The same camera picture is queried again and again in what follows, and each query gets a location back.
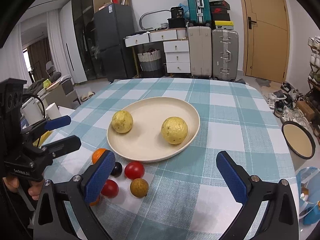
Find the orange mandarin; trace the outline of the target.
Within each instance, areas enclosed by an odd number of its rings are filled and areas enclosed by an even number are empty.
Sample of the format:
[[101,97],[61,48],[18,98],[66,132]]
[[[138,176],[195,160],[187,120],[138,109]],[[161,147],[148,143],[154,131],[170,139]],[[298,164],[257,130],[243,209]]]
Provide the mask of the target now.
[[92,154],[92,164],[95,164],[105,151],[105,148],[98,148],[97,150],[95,150]]
[[94,202],[91,202],[89,205],[90,206],[96,206],[100,202],[100,194],[98,195],[97,199]]

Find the red tomato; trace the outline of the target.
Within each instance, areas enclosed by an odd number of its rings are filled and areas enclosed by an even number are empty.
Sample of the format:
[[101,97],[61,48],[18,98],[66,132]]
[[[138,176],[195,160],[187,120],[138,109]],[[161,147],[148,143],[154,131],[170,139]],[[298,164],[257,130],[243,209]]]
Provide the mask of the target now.
[[143,178],[145,174],[145,168],[142,163],[138,161],[132,161],[126,165],[124,173],[126,178],[135,180],[138,178]]
[[118,184],[113,181],[113,180],[110,180],[108,179],[102,190],[101,190],[101,194],[107,198],[115,198],[119,193],[119,186]]

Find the dark plum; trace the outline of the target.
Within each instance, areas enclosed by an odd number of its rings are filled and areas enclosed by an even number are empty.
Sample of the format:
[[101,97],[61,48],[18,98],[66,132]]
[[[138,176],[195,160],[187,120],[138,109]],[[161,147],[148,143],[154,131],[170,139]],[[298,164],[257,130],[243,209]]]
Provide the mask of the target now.
[[122,174],[123,171],[123,166],[121,165],[120,162],[115,162],[114,168],[111,172],[111,176],[113,177],[119,177]]

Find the yellow-green guava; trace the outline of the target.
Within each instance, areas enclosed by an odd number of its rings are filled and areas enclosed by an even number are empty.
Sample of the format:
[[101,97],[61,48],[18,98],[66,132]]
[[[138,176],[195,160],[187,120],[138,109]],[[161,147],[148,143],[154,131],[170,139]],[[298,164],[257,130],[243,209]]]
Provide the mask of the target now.
[[169,117],[164,120],[161,126],[161,135],[165,141],[172,145],[180,144],[188,135],[188,125],[180,117]]
[[117,111],[112,117],[111,125],[117,133],[127,133],[133,126],[133,117],[128,111]]

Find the brown longan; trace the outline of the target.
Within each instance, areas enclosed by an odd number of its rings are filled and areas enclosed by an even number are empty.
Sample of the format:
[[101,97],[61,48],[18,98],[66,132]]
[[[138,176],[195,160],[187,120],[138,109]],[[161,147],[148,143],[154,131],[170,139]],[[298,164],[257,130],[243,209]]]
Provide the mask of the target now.
[[148,182],[142,178],[131,181],[130,191],[137,198],[143,198],[148,194]]

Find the blue plastic bag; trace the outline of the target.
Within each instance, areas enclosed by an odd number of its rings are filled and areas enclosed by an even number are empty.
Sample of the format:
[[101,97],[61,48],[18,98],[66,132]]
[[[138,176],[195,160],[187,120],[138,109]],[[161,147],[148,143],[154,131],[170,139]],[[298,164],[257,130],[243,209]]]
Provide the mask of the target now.
[[319,222],[319,168],[306,167],[296,174],[299,196],[299,220],[304,225]]

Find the cream round plate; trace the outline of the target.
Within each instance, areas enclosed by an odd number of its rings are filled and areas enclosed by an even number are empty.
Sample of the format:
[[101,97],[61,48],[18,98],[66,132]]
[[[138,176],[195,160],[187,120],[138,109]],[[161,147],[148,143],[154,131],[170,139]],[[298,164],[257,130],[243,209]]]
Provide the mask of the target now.
[[[110,149],[119,156],[143,163],[171,158],[185,150],[200,130],[200,116],[190,103],[177,98],[154,97],[136,101],[124,108],[133,117],[133,126],[120,134],[110,125],[106,138]],[[161,126],[170,117],[182,118],[188,126],[186,138],[178,145],[165,141]]]

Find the round black-rimmed stool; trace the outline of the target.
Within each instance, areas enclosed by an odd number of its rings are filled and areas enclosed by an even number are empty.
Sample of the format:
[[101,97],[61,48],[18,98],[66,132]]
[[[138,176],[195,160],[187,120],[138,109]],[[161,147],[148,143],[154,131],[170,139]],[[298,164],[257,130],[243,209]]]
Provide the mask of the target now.
[[315,155],[316,145],[310,132],[294,121],[286,121],[281,127],[282,134],[291,151],[308,160]]

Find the teal checkered tablecloth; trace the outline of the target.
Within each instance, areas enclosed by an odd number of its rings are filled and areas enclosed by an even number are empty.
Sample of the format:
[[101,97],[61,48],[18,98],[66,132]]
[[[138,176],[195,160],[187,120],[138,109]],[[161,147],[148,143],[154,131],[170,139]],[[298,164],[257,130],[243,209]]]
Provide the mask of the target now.
[[253,87],[201,79],[122,80],[97,90],[72,113],[70,125],[49,137],[81,139],[80,150],[57,158],[44,176],[68,181],[91,164],[97,148],[108,148],[106,133],[114,113],[146,98],[165,96],[193,105],[200,130],[180,154],[145,164],[148,195],[136,198],[130,181],[116,178],[116,198],[101,198],[95,215],[113,239],[218,239],[241,204],[235,202],[220,172],[216,156],[227,151],[249,174],[264,181],[286,179],[298,197],[289,149],[263,96]]

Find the woven laundry basket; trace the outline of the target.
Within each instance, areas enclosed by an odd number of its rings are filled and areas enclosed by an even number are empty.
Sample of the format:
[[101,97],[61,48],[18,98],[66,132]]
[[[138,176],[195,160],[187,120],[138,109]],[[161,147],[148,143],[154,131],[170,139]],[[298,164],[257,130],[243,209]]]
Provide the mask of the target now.
[[162,67],[160,50],[150,48],[147,52],[139,53],[138,59],[141,69],[144,72],[153,72],[161,69]]

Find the white drawer cabinet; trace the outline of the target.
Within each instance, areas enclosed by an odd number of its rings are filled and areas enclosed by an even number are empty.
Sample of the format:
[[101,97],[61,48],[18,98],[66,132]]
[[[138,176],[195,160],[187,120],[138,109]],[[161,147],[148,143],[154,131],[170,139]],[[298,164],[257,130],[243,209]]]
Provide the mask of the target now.
[[126,47],[162,42],[167,72],[191,74],[189,42],[186,28],[147,31],[124,38]]

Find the beige suitcase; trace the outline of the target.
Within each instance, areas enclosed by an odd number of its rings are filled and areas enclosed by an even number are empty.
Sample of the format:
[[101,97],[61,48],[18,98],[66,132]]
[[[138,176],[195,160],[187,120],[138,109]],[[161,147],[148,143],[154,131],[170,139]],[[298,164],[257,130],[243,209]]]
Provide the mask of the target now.
[[189,56],[191,75],[212,76],[212,30],[210,27],[189,27]]

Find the teal suitcase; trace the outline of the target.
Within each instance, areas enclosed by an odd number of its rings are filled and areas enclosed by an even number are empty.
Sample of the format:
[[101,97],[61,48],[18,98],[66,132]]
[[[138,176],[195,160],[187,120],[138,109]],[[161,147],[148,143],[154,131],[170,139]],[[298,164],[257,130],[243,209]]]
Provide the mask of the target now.
[[212,18],[209,0],[187,0],[189,8],[189,22],[193,25],[210,27]]

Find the silver suitcase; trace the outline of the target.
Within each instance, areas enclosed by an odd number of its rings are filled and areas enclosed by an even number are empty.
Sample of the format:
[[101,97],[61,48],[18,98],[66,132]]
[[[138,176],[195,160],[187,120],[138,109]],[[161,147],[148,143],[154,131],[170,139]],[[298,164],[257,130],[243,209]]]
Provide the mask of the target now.
[[238,72],[239,35],[234,30],[212,31],[213,78],[235,81]]

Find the wooden door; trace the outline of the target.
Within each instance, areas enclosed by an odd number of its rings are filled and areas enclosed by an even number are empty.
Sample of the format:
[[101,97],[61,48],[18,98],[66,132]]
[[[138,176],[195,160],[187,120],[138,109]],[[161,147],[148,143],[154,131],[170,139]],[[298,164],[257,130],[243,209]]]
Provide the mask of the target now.
[[285,80],[290,27],[285,0],[241,0],[244,19],[244,74]]

